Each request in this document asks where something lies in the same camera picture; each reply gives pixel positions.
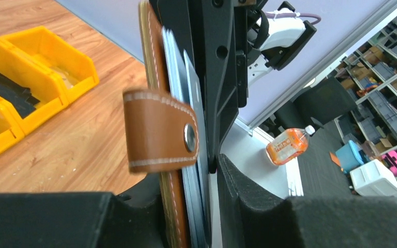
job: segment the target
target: black foam piece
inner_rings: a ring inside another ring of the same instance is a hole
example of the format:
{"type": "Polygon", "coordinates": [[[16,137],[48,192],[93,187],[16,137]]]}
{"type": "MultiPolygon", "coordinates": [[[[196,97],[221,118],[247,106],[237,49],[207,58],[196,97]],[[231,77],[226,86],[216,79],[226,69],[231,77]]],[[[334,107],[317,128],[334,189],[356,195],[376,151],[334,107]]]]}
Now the black foam piece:
{"type": "Polygon", "coordinates": [[[223,247],[397,247],[397,197],[290,197],[278,204],[224,155],[218,185],[223,247]]]}
{"type": "Polygon", "coordinates": [[[0,247],[167,247],[157,175],[108,192],[0,194],[0,247]]]}
{"type": "Polygon", "coordinates": [[[248,245],[250,233],[262,228],[260,222],[255,225],[249,218],[277,206],[283,199],[241,173],[224,154],[218,156],[217,184],[223,247],[263,247],[248,245]]]}
{"type": "Polygon", "coordinates": [[[0,74],[0,97],[9,101],[22,118],[34,112],[36,110],[34,105],[40,102],[31,95],[29,88],[18,85],[2,74],[0,74]]]}

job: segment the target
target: bottle label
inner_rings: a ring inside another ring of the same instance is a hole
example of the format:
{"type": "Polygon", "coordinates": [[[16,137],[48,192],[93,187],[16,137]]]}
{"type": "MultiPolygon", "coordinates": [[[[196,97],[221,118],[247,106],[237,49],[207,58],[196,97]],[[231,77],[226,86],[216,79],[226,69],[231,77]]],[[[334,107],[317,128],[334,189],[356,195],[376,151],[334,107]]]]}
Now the bottle label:
{"type": "Polygon", "coordinates": [[[292,143],[292,142],[290,141],[290,138],[287,138],[287,139],[285,139],[283,142],[277,144],[277,145],[274,147],[274,150],[275,150],[276,152],[279,152],[279,151],[281,151],[282,149],[284,149],[285,147],[287,147],[288,145],[290,145],[291,143],[292,143]]]}

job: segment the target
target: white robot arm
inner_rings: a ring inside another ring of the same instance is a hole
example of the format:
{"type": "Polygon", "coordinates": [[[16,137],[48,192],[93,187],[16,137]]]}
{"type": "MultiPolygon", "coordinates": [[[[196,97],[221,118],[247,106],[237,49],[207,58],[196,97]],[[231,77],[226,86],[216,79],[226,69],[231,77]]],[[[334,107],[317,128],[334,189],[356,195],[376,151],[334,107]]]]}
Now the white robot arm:
{"type": "MultiPolygon", "coordinates": [[[[320,21],[320,17],[317,15],[295,13],[288,8],[282,8],[281,10],[274,12],[267,12],[265,13],[265,16],[269,24],[268,37],[257,48],[260,52],[258,53],[259,56],[254,60],[253,63],[248,65],[249,86],[264,75],[268,74],[273,69],[282,69],[276,68],[270,64],[270,56],[267,56],[267,53],[268,51],[273,51],[274,53],[283,55],[286,48],[290,48],[295,44],[296,41],[299,40],[299,38],[301,38],[301,36],[307,30],[307,21],[304,22],[301,17],[316,18],[316,22],[309,23],[311,25],[320,21]]],[[[260,18],[256,23],[258,27],[261,26],[261,22],[262,19],[260,18]]],[[[254,29],[250,30],[248,33],[249,42],[254,44],[256,38],[257,32],[254,29]]]]}

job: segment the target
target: gray floor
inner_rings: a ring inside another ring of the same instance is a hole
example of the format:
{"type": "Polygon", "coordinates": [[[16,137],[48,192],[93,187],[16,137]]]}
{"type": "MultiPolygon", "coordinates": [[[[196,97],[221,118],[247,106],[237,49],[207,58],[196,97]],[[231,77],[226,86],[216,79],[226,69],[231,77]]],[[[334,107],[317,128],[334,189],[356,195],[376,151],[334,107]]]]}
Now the gray floor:
{"type": "Polygon", "coordinates": [[[305,196],[352,195],[348,179],[331,161],[329,152],[340,147],[339,131],[332,121],[310,138],[308,149],[298,156],[300,177],[305,196]]]}

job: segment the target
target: orange bottle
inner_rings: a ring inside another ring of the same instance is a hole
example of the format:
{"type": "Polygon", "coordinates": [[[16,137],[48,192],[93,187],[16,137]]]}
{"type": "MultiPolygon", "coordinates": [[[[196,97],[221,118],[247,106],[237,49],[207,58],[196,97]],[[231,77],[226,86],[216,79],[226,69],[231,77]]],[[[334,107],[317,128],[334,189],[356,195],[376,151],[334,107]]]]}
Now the orange bottle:
{"type": "Polygon", "coordinates": [[[279,134],[266,147],[266,153],[275,165],[283,165],[304,153],[308,148],[308,137],[315,132],[314,127],[305,129],[290,128],[279,134]]]}

